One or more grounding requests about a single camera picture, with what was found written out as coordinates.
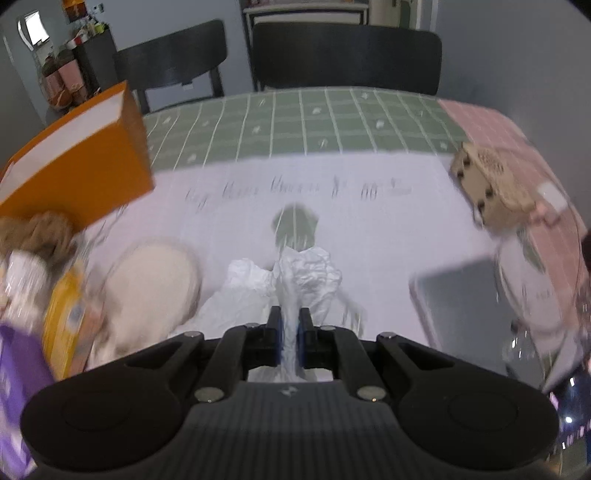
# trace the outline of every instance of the orange book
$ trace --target orange book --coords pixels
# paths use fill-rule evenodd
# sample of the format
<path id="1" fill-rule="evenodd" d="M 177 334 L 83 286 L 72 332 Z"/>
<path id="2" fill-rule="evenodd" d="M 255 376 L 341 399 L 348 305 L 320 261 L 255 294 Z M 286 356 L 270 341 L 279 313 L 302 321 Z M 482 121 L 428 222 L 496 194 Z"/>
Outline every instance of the orange book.
<path id="1" fill-rule="evenodd" d="M 51 124 L 9 161 L 0 216 L 61 212 L 76 231 L 154 188 L 146 130 L 127 83 Z"/>

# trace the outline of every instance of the window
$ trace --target window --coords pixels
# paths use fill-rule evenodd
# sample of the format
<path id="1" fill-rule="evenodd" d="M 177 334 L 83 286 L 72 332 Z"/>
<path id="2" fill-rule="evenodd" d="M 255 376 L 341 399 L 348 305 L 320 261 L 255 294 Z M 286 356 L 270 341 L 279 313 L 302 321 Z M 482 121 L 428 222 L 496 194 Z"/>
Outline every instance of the window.
<path id="1" fill-rule="evenodd" d="M 27 25 L 27 30 L 29 31 L 29 37 L 31 37 L 31 43 L 33 45 L 43 43 L 45 40 L 49 39 L 49 35 L 47 35 L 45 27 L 43 27 L 43 23 L 41 22 L 41 17 L 39 16 L 38 11 L 27 15 L 25 17 L 25 23 Z"/>

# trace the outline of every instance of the chair backrest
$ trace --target chair backrest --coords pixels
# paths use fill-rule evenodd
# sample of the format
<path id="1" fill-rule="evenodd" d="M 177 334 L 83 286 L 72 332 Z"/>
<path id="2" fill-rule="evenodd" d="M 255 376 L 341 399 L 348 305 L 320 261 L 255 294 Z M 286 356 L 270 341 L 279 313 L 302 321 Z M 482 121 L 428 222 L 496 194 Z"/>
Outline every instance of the chair backrest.
<path id="1" fill-rule="evenodd" d="M 308 22 L 254 27 L 256 79 L 274 88 L 365 86 L 435 95 L 441 40 L 405 28 Z"/>
<path id="2" fill-rule="evenodd" d="M 211 20 L 126 48 L 114 58 L 119 80 L 127 80 L 132 90 L 146 90 L 190 83 L 227 56 L 223 22 Z M 216 88 L 221 89 L 221 83 L 213 85 L 213 93 L 223 96 Z"/>

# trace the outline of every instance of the wooden box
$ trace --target wooden box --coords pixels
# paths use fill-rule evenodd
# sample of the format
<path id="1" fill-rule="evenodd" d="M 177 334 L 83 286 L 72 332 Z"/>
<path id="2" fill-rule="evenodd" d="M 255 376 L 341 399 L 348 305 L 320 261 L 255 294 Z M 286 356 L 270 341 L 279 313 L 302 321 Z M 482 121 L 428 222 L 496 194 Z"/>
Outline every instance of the wooden box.
<path id="1" fill-rule="evenodd" d="M 491 148 L 463 143 L 450 171 L 492 232 L 526 223 L 535 209 L 534 199 Z"/>

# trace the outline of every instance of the crumpled white plastic bag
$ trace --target crumpled white plastic bag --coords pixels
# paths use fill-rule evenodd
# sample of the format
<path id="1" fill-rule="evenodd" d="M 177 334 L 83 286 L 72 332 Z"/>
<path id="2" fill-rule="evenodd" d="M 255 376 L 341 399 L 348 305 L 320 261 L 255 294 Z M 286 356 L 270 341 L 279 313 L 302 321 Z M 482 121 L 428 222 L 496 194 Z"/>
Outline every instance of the crumpled white plastic bag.
<path id="1" fill-rule="evenodd" d="M 169 338 L 188 331 L 202 332 L 205 338 L 221 338 L 236 325 L 266 323 L 275 299 L 274 282 L 273 273 L 257 267 L 252 260 L 233 260 L 222 288 Z"/>
<path id="2" fill-rule="evenodd" d="M 196 317 L 178 327 L 170 336 L 196 330 L 205 338 L 220 338 L 236 325 L 266 323 L 271 306 L 279 304 L 283 318 L 281 365 L 259 367 L 248 379 L 259 382 L 302 382 L 314 374 L 299 366 L 297 331 L 300 308 L 308 307 L 315 325 L 322 325 L 340 286 L 342 275 L 325 250 L 313 247 L 297 252 L 283 249 L 273 272 L 244 258 L 228 267 L 226 280 Z"/>
<path id="3" fill-rule="evenodd" d="M 273 268 L 275 290 L 283 317 L 283 349 L 281 365 L 271 372 L 253 372 L 249 380 L 297 382 L 315 380 L 312 372 L 305 372 L 297 358 L 297 331 L 302 307 L 310 309 L 314 325 L 322 325 L 330 304 L 340 286 L 342 275 L 330 260 L 330 254 L 312 247 L 297 252 L 283 249 Z"/>

